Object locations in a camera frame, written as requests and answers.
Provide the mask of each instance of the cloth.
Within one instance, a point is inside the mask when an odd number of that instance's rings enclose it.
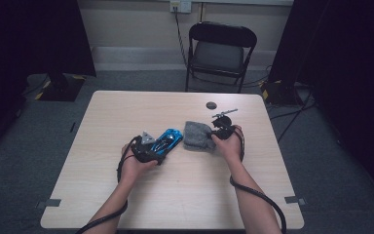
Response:
[[[184,128],[184,148],[195,151],[212,151],[215,143],[211,137],[211,127],[193,121],[187,121]]]

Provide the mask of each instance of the wall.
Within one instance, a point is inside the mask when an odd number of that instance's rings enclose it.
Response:
[[[81,0],[79,5],[93,47],[179,48],[168,1]],[[187,45],[188,30],[200,18],[239,24],[257,34],[257,51],[271,52],[278,48],[290,8],[289,4],[193,2],[191,14],[178,15],[180,32]]]

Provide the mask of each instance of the person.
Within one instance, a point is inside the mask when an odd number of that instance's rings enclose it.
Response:
[[[240,126],[235,126],[235,128],[236,133],[243,137],[242,128]],[[256,181],[247,172],[241,161],[240,155],[242,152],[242,145],[239,137],[235,134],[232,134],[225,140],[218,138],[216,135],[212,135],[211,137],[220,153],[223,155],[233,180],[241,185],[263,192]],[[124,153],[126,148],[127,146],[125,145],[122,149],[122,153]],[[110,215],[121,209],[130,196],[136,181],[144,172],[157,165],[157,161],[140,163],[135,157],[133,157],[131,150],[129,150],[125,158],[128,159],[125,161],[123,166],[120,182],[117,184],[110,197],[91,218],[90,222],[106,215]],[[267,202],[238,188],[235,189],[239,203],[239,211],[242,216],[246,233],[281,233],[275,212]],[[117,216],[113,219],[102,222],[100,225],[95,226],[84,233],[115,233],[119,221],[120,217]]]

